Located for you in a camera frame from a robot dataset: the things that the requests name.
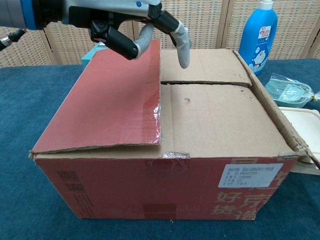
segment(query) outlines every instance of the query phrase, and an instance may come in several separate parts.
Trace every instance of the cable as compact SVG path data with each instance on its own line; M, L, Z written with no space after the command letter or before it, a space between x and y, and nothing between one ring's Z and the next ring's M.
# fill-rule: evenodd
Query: cable
M25 29L17 29L15 32L9 33L7 37L0 39L0 52L12 45L13 43L17 43L20 38L27 32Z

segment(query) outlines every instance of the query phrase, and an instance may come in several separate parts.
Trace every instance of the red box flap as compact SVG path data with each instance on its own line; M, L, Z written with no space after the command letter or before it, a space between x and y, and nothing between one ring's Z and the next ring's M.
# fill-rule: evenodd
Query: red box flap
M160 40L138 60L97 52L32 152L158 145L160 52Z

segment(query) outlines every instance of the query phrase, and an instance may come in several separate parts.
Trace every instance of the blue bottle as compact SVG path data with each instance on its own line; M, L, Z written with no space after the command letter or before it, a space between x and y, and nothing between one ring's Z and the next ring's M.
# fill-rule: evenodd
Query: blue bottle
M276 35L278 16L272 5L272 0L262 0L242 34L239 53L255 75L264 68Z

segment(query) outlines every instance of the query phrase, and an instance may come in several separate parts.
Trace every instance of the plastic bag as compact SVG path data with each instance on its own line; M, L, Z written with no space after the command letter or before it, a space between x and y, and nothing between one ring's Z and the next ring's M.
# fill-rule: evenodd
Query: plastic bag
M276 73L265 88L279 107L303 108L310 101L320 101L320 92L314 93L309 85Z

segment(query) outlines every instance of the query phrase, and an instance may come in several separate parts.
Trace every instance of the blue carpet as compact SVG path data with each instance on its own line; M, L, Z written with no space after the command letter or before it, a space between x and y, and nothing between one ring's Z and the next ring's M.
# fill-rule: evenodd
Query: blue carpet
M320 239L320 177L299 173L255 221L78 219L28 153L81 72L80 65L0 69L0 239ZM272 72L320 91L320 60L269 61L264 84Z

